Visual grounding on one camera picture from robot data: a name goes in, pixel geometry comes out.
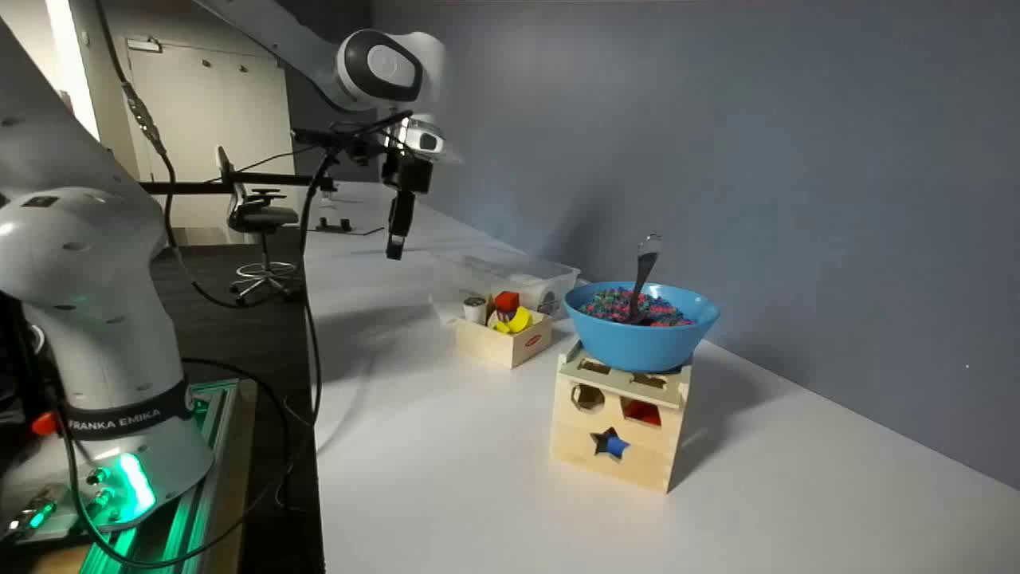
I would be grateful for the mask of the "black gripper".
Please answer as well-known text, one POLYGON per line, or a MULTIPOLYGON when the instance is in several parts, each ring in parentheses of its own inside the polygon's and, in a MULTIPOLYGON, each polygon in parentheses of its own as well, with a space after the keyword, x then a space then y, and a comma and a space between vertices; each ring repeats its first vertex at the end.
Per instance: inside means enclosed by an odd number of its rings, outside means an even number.
POLYGON ((388 235, 386 235, 386 259, 401 259, 404 235, 412 233, 415 220, 415 195, 427 195, 434 178, 434 161, 415 153, 388 150, 382 160, 382 183, 392 186, 396 195, 388 205, 388 235))

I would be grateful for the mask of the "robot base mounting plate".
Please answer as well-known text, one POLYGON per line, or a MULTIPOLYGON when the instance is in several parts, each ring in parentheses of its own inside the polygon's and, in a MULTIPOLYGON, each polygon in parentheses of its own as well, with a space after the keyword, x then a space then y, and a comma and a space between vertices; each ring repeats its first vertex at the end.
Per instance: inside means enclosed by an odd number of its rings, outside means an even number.
POLYGON ((204 478, 165 494, 151 455, 99 453, 47 434, 4 474, 4 574, 234 574, 247 516, 253 385, 187 390, 209 453, 204 478))

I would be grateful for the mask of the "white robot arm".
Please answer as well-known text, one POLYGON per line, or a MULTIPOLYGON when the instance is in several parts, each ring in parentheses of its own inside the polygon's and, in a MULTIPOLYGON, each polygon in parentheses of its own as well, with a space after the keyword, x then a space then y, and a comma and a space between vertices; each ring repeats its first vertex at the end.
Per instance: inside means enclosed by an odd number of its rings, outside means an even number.
MULTIPOLYGON (((427 31, 355 27, 331 43, 277 0, 195 0, 253 38, 344 111, 409 114, 438 98, 447 48, 427 31)), ((66 111, 0 25, 0 293, 47 334, 76 482, 107 529, 190 491, 212 453, 184 405, 171 318, 148 260, 159 205, 66 111)))

